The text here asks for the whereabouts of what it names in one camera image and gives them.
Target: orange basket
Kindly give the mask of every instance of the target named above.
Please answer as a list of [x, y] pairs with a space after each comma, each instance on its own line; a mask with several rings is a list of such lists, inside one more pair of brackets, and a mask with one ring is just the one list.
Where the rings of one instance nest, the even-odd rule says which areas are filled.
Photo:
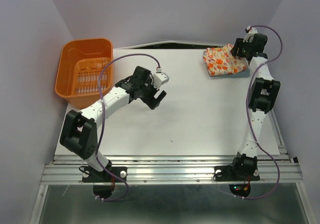
[[[113, 45], [108, 39], [82, 39], [67, 43], [61, 53], [55, 92], [75, 108], [82, 109], [92, 105], [100, 98], [98, 77], [111, 60]], [[111, 90], [113, 78], [114, 64], [103, 73], [103, 95]]]

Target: gray wall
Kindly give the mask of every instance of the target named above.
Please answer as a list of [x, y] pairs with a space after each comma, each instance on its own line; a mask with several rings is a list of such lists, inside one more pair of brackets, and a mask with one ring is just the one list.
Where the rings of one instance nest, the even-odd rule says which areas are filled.
[[73, 38], [107, 37], [115, 47], [162, 40], [234, 42], [269, 23], [282, 0], [53, 0]]
[[0, 0], [0, 223], [29, 223], [65, 102], [54, 93], [71, 39], [52, 0]]
[[[270, 22], [283, 38], [283, 54], [269, 65], [281, 82], [275, 113], [286, 147], [298, 156], [306, 190], [320, 222], [320, 1], [283, 0]], [[279, 51], [269, 35], [270, 57]]]

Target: folded cloth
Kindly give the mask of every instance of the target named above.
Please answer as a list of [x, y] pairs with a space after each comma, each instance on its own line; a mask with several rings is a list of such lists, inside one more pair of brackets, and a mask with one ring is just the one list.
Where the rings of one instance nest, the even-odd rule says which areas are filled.
[[222, 48], [207, 48], [203, 52], [203, 60], [210, 77], [222, 74], [237, 74], [248, 69], [245, 58], [232, 56], [232, 48], [233, 45], [228, 44]]

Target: orange and white cloth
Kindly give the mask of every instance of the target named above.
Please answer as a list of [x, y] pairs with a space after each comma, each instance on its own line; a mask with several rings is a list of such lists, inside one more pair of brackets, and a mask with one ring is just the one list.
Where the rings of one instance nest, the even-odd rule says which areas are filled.
[[222, 48], [207, 48], [203, 52], [203, 60], [210, 76], [236, 74], [248, 69], [245, 58], [231, 55], [232, 48], [233, 45], [228, 44]]

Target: gray floor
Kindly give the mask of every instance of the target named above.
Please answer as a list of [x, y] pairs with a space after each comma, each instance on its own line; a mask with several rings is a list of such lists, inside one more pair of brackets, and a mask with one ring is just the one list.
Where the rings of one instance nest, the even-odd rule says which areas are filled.
[[[253, 184], [251, 196], [273, 184]], [[228, 185], [138, 186], [120, 202], [102, 203], [92, 186], [51, 186], [41, 224], [305, 224], [295, 184], [280, 184], [269, 197], [242, 201], [222, 193]], [[117, 188], [120, 195], [124, 187]]]

